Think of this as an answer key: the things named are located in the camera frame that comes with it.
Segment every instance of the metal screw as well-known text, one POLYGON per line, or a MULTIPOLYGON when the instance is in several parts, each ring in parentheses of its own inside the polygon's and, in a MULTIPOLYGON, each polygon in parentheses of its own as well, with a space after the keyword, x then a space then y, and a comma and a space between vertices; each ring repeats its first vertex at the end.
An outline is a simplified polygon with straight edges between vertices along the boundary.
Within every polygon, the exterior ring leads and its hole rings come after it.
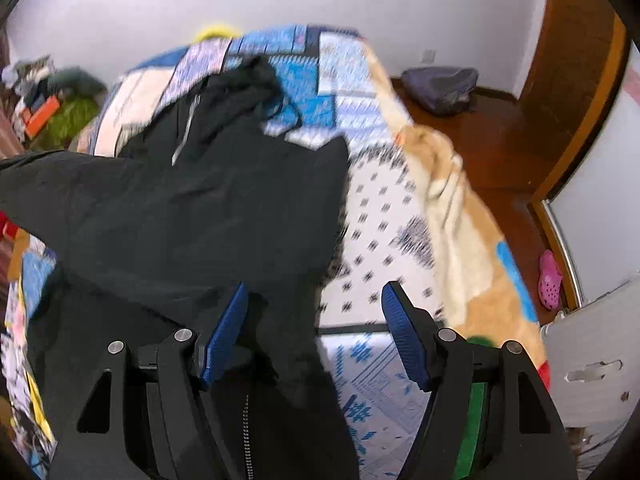
POLYGON ((443 341, 455 341, 456 333, 450 328, 441 328, 438 331, 438 337, 443 341))
POLYGON ((114 341, 107 346, 107 350, 110 354, 117 354, 118 352, 121 352, 123 348, 124 343, 122 341, 114 341))
POLYGON ((187 341, 191 338, 193 332, 188 328, 181 328, 174 334, 174 338, 176 341, 187 341))
POLYGON ((507 350, 512 354, 521 354, 522 353, 522 345, 517 341, 509 341, 507 343, 507 350))

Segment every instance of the wooden door frame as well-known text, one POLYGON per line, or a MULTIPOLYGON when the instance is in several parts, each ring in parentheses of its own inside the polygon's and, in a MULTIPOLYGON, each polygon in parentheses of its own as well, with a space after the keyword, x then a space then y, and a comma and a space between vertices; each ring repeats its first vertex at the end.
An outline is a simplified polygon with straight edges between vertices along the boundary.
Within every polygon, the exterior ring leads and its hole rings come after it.
MULTIPOLYGON (((550 10, 550 4, 552 5, 552 0, 547 1, 545 16, 550 10)), ((613 34, 607 59, 589 108, 569 142, 569 145, 560 156, 560 159, 556 162, 549 175, 547 175, 544 182, 536 189, 531 198, 533 211, 538 217, 542 231, 548 240, 551 250, 554 252, 558 266, 564 276, 562 284, 564 286, 567 306, 570 310, 575 310, 583 305, 582 293, 574 265, 571 261, 571 256, 562 240, 561 231, 553 217, 549 202, 558 194, 562 184, 564 184, 576 170, 600 132, 602 124, 611 110, 615 97, 618 95, 620 83, 625 73, 629 46, 630 38, 625 25, 623 25, 622 20, 620 20, 616 14, 614 16, 613 34)), ((529 79, 527 79, 527 85, 528 90, 530 90, 533 81, 530 82, 529 79)))

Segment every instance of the white wall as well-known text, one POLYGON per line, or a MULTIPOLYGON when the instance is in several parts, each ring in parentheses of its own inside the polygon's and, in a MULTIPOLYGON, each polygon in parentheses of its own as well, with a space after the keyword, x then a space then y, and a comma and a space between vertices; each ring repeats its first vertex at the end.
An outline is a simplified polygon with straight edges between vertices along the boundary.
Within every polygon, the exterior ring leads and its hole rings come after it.
POLYGON ((12 41, 12 39, 9 36, 7 36, 7 42, 9 44, 9 61, 11 63, 14 63, 14 62, 18 61, 18 54, 15 51, 14 42, 12 41))
POLYGON ((640 52, 595 143, 550 207, 568 248, 584 303, 640 269, 640 52))
POLYGON ((283 23, 351 25, 369 38, 391 75, 417 66, 475 66, 479 83, 518 92, 535 36, 539 0, 21 0, 7 32, 17 56, 52 54, 110 83, 149 56, 188 43, 207 24, 248 31, 283 23))
POLYGON ((542 21, 545 17, 546 0, 533 0, 529 19, 529 33, 527 35, 527 43, 525 45, 524 54, 522 56, 522 63, 520 65, 520 71, 516 76, 515 85, 513 88, 513 94, 516 97, 520 97, 522 89, 527 82, 529 76, 529 70, 531 69, 531 63, 533 57, 536 54, 538 47, 538 40, 540 38, 540 31, 542 30, 542 21))

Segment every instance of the wooden floor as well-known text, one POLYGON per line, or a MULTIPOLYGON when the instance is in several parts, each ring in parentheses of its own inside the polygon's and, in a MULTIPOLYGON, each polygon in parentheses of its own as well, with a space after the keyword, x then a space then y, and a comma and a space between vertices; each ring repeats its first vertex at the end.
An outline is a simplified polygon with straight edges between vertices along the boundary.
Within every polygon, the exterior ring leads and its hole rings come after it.
POLYGON ((541 324, 554 314, 538 299, 538 259, 545 250, 528 203, 549 173, 561 146, 545 139, 527 123, 517 104, 487 96, 474 96, 472 111, 437 118, 422 110, 399 84, 396 91, 416 123, 447 134, 462 156, 469 182, 492 211, 503 230, 541 324))

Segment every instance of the pink clog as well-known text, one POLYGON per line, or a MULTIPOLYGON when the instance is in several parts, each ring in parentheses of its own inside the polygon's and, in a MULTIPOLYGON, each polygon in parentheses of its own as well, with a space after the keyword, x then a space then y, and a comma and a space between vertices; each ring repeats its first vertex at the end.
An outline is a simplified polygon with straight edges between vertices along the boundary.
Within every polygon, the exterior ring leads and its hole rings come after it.
POLYGON ((562 272, 558 268, 554 254, 546 250, 540 256, 540 279, 538 295, 540 302, 547 310, 556 310, 560 305, 560 284, 562 272))

